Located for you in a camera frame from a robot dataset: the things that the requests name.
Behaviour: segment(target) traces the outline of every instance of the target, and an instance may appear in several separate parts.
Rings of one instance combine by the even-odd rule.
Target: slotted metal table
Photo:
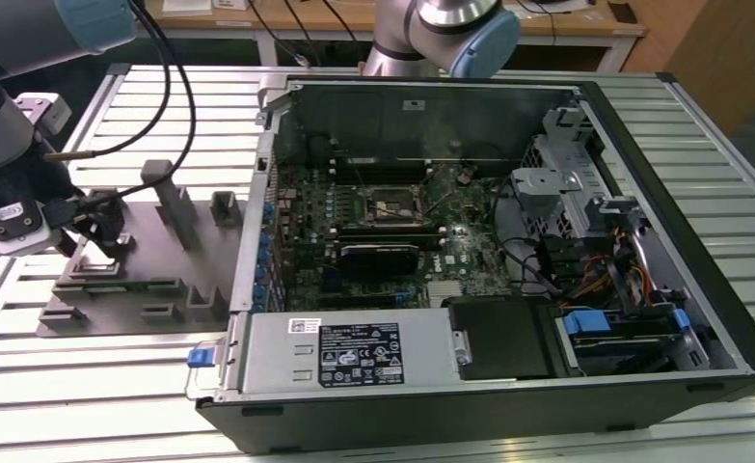
[[[193,199],[207,199],[217,189],[232,189],[240,197],[248,192],[260,133],[257,83],[272,72],[305,70],[189,68],[200,124],[195,152],[175,181],[188,186]],[[321,72],[353,70],[323,68]],[[755,171],[679,86],[654,74],[503,72],[499,76],[592,80],[600,85],[755,317]],[[72,163],[80,187],[130,186],[138,182],[145,159],[176,158],[188,110],[179,75],[173,77],[171,108],[150,135],[125,152]],[[161,80],[158,67],[134,66],[121,75],[106,75],[66,148],[108,147],[134,133],[154,114]],[[623,183],[614,162],[611,168]],[[152,195],[145,192],[130,200]],[[223,333],[36,338],[37,315],[64,263],[53,253],[0,259],[2,463],[755,461],[755,395],[734,403],[703,405],[638,431],[288,456],[241,455],[184,396],[188,351],[196,342],[217,339]]]

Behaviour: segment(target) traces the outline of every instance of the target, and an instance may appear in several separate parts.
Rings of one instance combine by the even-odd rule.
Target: power supply label
[[[397,323],[320,326],[319,375],[324,388],[403,384]]]

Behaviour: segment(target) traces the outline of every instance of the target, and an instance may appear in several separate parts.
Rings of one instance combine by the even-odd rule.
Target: cable connector
[[[311,61],[300,53],[295,53],[295,61],[304,68],[311,68]]]
[[[93,151],[73,151],[73,152],[50,152],[42,155],[42,159],[48,162],[74,161],[77,159],[92,159],[96,157]]]

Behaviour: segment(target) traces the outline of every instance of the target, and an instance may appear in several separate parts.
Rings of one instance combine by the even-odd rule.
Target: desk leg
[[[596,72],[620,72],[623,69],[623,64],[630,56],[631,48],[636,42],[636,37],[615,37],[608,51],[603,55],[603,59],[599,62],[599,67]]]
[[[260,53],[260,65],[276,67],[276,43],[265,31],[253,32],[253,40],[257,43],[257,52]]]

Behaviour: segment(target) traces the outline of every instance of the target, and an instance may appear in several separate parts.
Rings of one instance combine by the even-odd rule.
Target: white sticker
[[[288,333],[319,333],[321,318],[288,318]]]
[[[624,30],[624,29],[615,29],[614,31],[611,31],[611,33],[615,36],[638,36],[638,37],[640,37],[643,35],[642,31],[632,31],[632,30]]]
[[[251,27],[248,21],[216,21],[216,24],[224,27]]]
[[[389,374],[403,374],[403,367],[377,368],[377,376],[387,376]]]
[[[24,212],[21,203],[13,203],[0,207],[0,220],[10,220],[21,215]]]
[[[424,110],[425,110],[424,99],[407,99],[403,101],[403,111],[424,111]]]

